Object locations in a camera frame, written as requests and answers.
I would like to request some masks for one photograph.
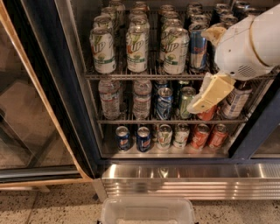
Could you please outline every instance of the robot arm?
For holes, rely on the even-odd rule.
[[[222,34],[214,59],[220,72],[205,78],[188,107],[191,113],[203,112],[220,102],[232,91],[235,80],[254,79],[280,64],[279,19],[280,4],[258,17],[243,19]]]

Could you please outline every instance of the terrazzo floor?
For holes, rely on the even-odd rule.
[[[52,185],[50,192],[0,192],[0,224],[95,224],[102,204],[90,183]],[[192,201],[199,224],[280,223],[280,200]]]

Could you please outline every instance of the refrigerator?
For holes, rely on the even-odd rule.
[[[279,67],[250,81],[252,93],[236,119],[228,120],[215,114],[210,121],[201,121],[195,115],[187,120],[172,116],[162,121],[151,111],[148,118],[137,120],[132,112],[133,81],[191,81],[197,84],[205,75],[188,71],[175,75],[160,73],[156,38],[159,7],[174,5],[184,21],[188,2],[145,2],[150,7],[150,50],[146,73],[132,73],[127,68],[127,22],[121,29],[121,43],[115,52],[116,70],[110,74],[99,74],[95,71],[89,34],[93,19],[101,14],[109,1],[2,1],[31,65],[38,67],[34,77],[42,87],[40,98],[48,102],[49,114],[59,113],[60,109],[63,111],[55,114],[52,120],[56,122],[59,135],[65,138],[64,143],[73,144],[68,148],[73,168],[83,175],[83,180],[93,182],[101,201],[124,195],[175,196],[189,200],[279,199]],[[235,1],[199,2],[203,5],[204,14],[211,17],[216,4],[233,4]],[[277,4],[277,1],[249,2],[252,7],[263,11]],[[128,21],[135,1],[123,0],[123,3],[125,21]],[[28,54],[31,49],[36,51],[35,56]],[[106,119],[102,112],[98,92],[100,80],[121,81],[125,85],[123,99],[127,107],[115,120]],[[168,150],[160,150],[153,141],[147,152],[137,149],[136,130],[139,127],[145,126],[152,131],[152,125],[168,124],[174,131],[174,126],[179,123],[191,127],[191,135],[183,149],[171,144]],[[216,124],[227,126],[228,137],[221,148],[192,148],[193,129],[202,123],[211,128]],[[121,151],[117,147],[118,126],[129,129],[129,150]],[[66,176],[61,173],[60,177],[63,179]]]

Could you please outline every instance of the clear plastic bin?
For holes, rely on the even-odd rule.
[[[114,197],[104,201],[102,224],[193,224],[192,203],[187,199]]]

